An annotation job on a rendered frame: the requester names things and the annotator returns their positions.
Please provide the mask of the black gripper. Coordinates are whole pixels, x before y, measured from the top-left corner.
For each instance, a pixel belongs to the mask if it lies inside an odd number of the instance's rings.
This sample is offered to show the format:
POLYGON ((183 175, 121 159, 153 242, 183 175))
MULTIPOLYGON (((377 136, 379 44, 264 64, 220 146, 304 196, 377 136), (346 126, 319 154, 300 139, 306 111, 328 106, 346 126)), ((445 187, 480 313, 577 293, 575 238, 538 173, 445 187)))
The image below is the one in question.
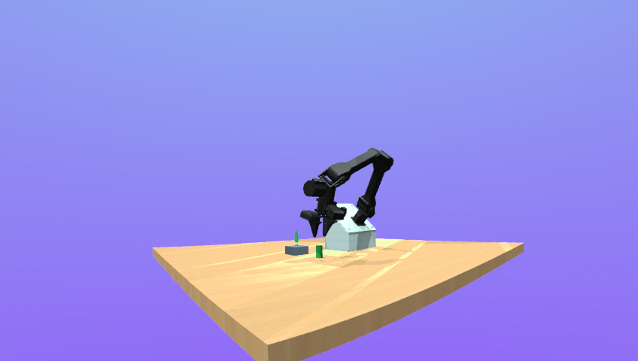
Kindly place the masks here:
POLYGON ((318 227, 322 223, 320 221, 320 218, 323 218, 323 236, 325 237, 327 235, 329 229, 331 228, 331 226, 334 223, 338 222, 337 220, 331 220, 326 212, 325 212, 325 214, 322 214, 322 210, 323 210, 325 204, 333 205, 334 204, 334 199, 328 199, 328 198, 324 198, 324 197, 319 197, 319 198, 316 198, 316 201, 318 201, 318 204, 317 204, 317 208, 314 209, 315 212, 310 211, 310 210, 302 210, 301 213, 300 213, 300 217, 309 222, 309 225, 310 225, 311 231, 312 231, 312 235, 315 238, 316 238, 316 235, 317 235, 318 227))

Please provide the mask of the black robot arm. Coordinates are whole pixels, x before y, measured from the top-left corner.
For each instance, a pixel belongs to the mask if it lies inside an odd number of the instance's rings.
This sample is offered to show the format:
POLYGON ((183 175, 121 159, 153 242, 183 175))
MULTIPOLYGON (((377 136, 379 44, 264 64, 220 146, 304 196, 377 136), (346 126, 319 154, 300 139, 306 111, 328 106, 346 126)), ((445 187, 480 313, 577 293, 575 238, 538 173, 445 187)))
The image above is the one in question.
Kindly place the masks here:
MULTIPOLYGON (((366 218, 372 218, 375 215, 375 196, 384 173, 393 165, 393 158, 388 156, 383 150, 378 151, 375 148, 370 148, 348 162, 338 162, 331 165, 318 175, 320 179, 312 178, 312 180, 306 181, 303 186, 303 192, 309 197, 334 199, 337 187, 348 181, 353 173, 371 163, 373 172, 366 194, 358 199, 357 208, 359 210, 354 217, 351 217, 357 226, 365 226, 366 218)), ((337 202, 334 202, 333 205, 325 204, 322 214, 325 214, 325 212, 331 220, 341 220, 342 217, 346 217, 347 208, 337 207, 337 202)))

